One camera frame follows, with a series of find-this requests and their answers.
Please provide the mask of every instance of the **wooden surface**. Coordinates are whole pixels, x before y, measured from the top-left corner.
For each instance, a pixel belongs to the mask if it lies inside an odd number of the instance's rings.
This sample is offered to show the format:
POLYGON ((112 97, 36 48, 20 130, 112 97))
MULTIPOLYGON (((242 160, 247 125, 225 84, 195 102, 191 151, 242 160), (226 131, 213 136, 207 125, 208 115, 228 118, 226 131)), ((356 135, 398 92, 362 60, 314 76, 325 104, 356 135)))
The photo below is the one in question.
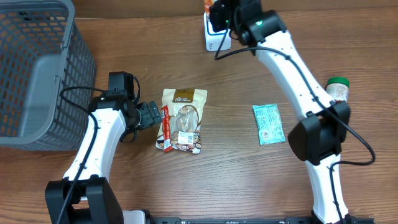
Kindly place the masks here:
MULTIPOLYGON (((369 167, 343 166, 350 214, 398 222, 398 7, 282 12, 318 81, 351 81, 351 126, 373 146, 369 167)), ((309 215, 313 195, 305 164, 288 142, 259 146, 252 105, 277 103, 285 135, 296 124, 286 97, 250 53, 220 61, 205 50, 202 17, 79 21, 98 63, 96 87, 108 72, 135 74, 142 99, 158 105, 164 88, 202 88, 208 101, 199 155, 154 147, 158 126, 119 144, 110 184, 124 210, 156 216, 272 218, 309 215)), ((240 48, 237 42, 234 49, 240 48)), ((0 223, 48 223, 44 189, 60 180, 76 152, 0 150, 0 223)), ((343 159, 366 161, 348 135, 343 159)))
MULTIPOLYGON (((261 0, 264 9, 277 11, 349 9, 398 6, 398 0, 261 0)), ((133 18, 203 15, 203 0, 73 0, 76 16, 84 18, 133 18)))

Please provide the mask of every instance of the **plastic food package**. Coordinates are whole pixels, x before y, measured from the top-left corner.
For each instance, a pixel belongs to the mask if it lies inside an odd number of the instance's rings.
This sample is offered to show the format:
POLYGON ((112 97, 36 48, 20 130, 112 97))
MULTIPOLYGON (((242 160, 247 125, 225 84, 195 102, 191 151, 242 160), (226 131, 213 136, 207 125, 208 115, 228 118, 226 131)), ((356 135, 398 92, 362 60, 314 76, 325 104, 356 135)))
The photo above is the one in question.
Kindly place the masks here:
POLYGON ((207 90, 165 89, 156 147, 165 152, 179 149, 199 154, 201 117, 206 99, 207 90))
POLYGON ((286 141, 278 105, 254 105, 253 111, 259 128, 260 145, 286 141))

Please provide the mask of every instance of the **light blue package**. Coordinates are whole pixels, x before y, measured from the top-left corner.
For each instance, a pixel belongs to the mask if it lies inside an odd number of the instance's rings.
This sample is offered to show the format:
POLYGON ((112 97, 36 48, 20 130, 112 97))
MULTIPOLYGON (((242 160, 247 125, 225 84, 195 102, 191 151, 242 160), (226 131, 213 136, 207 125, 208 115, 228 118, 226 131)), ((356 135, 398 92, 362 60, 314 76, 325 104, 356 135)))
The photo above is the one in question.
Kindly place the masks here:
POLYGON ((286 141, 278 105, 253 105, 253 111, 259 128, 260 145, 286 141))

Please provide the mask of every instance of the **gray plastic basket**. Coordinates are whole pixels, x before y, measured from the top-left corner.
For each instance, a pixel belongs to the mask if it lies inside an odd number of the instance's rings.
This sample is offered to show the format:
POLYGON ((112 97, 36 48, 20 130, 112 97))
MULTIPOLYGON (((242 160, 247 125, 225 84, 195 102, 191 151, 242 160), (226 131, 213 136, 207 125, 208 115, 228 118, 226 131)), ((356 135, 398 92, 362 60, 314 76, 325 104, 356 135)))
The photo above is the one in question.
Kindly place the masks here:
MULTIPOLYGON (((96 64, 71 1, 0 0, 0 145, 27 150, 77 148, 87 114, 58 96, 93 86, 96 64)), ((88 107, 92 91, 65 96, 88 107)))

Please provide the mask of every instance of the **brown label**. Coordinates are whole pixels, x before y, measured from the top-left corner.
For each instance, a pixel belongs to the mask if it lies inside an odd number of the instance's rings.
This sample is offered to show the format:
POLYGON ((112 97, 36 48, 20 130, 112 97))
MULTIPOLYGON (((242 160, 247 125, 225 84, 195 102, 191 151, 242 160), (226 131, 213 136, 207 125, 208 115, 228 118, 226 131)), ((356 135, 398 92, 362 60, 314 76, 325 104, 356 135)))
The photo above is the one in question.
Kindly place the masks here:
POLYGON ((175 90, 173 103, 192 103, 195 90, 175 90))

